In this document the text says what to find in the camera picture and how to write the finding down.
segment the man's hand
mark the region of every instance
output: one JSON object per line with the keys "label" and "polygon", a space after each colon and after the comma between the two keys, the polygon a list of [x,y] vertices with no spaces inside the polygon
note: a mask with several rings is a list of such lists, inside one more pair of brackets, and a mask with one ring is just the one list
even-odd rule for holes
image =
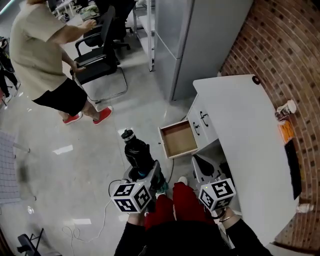
{"label": "man's hand", "polygon": [[73,62],[73,64],[71,65],[71,68],[74,73],[79,73],[86,69],[85,67],[78,67],[78,62],[76,61]]}
{"label": "man's hand", "polygon": [[94,19],[88,19],[81,25],[81,27],[89,31],[93,29],[96,25],[97,25],[97,22]]}

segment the shelving rack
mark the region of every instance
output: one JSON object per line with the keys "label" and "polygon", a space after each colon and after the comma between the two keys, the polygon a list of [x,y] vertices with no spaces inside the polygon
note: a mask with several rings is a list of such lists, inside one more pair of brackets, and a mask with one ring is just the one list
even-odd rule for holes
{"label": "shelving rack", "polygon": [[133,30],[139,39],[143,51],[148,56],[149,71],[153,71],[155,59],[155,7],[152,0],[146,4],[135,6],[133,9]]}

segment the black shorts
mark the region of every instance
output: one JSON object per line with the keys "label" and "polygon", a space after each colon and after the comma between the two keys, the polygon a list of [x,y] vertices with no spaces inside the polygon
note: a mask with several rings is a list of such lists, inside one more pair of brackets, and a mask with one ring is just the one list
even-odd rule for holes
{"label": "black shorts", "polygon": [[74,117],[84,108],[87,97],[86,92],[75,81],[67,78],[57,89],[53,91],[47,90],[33,102],[63,111]]}

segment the glossy tile floor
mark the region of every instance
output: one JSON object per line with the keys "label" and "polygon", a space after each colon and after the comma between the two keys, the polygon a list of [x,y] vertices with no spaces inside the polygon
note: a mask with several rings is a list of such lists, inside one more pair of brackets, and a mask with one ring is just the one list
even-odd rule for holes
{"label": "glossy tile floor", "polygon": [[[81,23],[76,16],[71,24]],[[160,161],[162,172],[168,177],[172,161],[164,155],[158,127],[180,121],[192,99],[169,104],[163,100],[154,74],[148,70],[147,56],[133,35],[126,39],[131,50],[118,52],[121,66],[129,85],[128,92],[109,102],[113,115],[103,124],[95,126],[84,116],[70,125],[64,125],[58,113],[33,103],[19,89],[7,109],[0,110],[0,129],[15,134],[17,141],[31,148],[31,153],[17,150],[16,169],[23,201],[1,206],[0,226],[13,252],[18,254],[17,237],[23,233],[38,234],[44,228],[40,251],[71,256],[70,237],[62,232],[63,226],[81,230],[80,238],[96,237],[103,224],[104,207],[110,200],[108,185],[121,179],[129,163],[124,155],[125,144],[119,133],[133,128],[136,136],[150,144],[151,155]],[[74,43],[64,46],[72,59],[77,57]],[[82,46],[83,53],[90,51]],[[68,65],[64,65],[66,74]],[[103,77],[86,86],[95,98],[123,88],[120,74]],[[172,186],[181,175],[192,175],[190,156],[175,161]],[[28,206],[34,213],[28,213]],[[92,242],[73,240],[76,256],[112,256],[122,235],[127,214],[118,212],[110,203],[106,209],[105,228]]]}

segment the red shoe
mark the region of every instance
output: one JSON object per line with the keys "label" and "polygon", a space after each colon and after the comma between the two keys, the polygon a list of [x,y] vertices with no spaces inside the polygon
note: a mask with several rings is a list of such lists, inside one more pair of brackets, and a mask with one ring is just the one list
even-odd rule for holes
{"label": "red shoe", "polygon": [[93,120],[93,123],[97,126],[99,124],[101,124],[101,122],[103,120],[106,120],[108,117],[111,116],[111,113],[112,113],[112,110],[113,110],[113,107],[112,106],[107,106],[105,109],[103,109],[101,112],[100,112],[100,118],[99,120],[95,121]]}
{"label": "red shoe", "polygon": [[69,118],[65,121],[65,120],[62,120],[63,123],[65,125],[68,125],[68,124],[71,124],[75,121],[78,121],[80,118],[82,118],[82,112],[79,112],[78,114],[76,114],[75,116],[69,116]]}

